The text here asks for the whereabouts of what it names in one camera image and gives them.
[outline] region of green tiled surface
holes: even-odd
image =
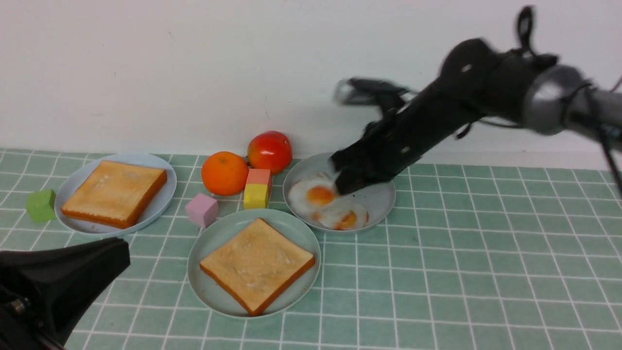
[[[32,222],[24,207],[28,193],[57,191],[102,156],[0,149],[0,249],[88,242]],[[159,156],[179,175],[175,199],[126,237],[132,265],[68,350],[622,349],[622,208],[606,172],[415,164],[395,179],[396,208],[381,225],[317,232],[321,274],[299,304],[244,322],[212,313],[185,276],[200,232],[183,206],[207,193],[205,156]],[[222,215],[240,208],[239,195],[219,200]],[[286,210],[282,196],[270,207]]]

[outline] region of tomato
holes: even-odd
[[[256,169],[270,169],[272,175],[283,171],[292,162],[292,145],[287,136],[267,131],[255,136],[248,144],[248,163]]]

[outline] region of slice of bread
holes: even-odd
[[[166,170],[104,160],[61,206],[63,215],[126,229],[167,181]]]
[[[261,218],[200,262],[251,316],[259,316],[293,282],[315,265],[298,247]]]

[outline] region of orange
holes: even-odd
[[[244,158],[231,152],[209,156],[201,168],[205,188],[219,196],[233,196],[244,190],[248,165]]]

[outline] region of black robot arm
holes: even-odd
[[[533,12],[525,7],[516,22],[520,48],[495,52],[483,39],[458,44],[436,80],[408,99],[408,89],[382,80],[341,81],[335,93],[344,105],[374,105],[382,114],[363,136],[335,152],[337,189],[345,195],[387,182],[426,152],[485,116],[499,116],[541,135],[573,130],[622,151],[622,95],[599,90],[575,68],[531,48]],[[617,171],[614,177],[622,183]]]

